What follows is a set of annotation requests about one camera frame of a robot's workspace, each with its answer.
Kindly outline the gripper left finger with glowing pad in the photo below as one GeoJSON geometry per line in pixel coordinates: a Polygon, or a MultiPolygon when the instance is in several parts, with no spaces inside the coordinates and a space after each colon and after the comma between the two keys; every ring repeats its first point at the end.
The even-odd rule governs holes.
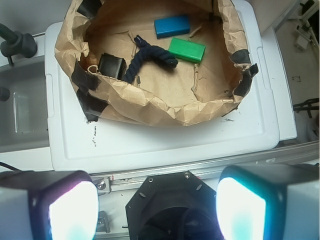
{"type": "Polygon", "coordinates": [[[92,240],[98,215],[98,191],[85,171],[0,174],[2,240],[92,240]]]}

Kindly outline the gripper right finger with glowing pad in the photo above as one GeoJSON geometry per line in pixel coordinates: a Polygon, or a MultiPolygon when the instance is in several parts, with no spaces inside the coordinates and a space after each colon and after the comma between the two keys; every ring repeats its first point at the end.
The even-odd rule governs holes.
{"type": "Polygon", "coordinates": [[[226,240],[318,240],[318,164],[229,165],[216,189],[226,240]]]}

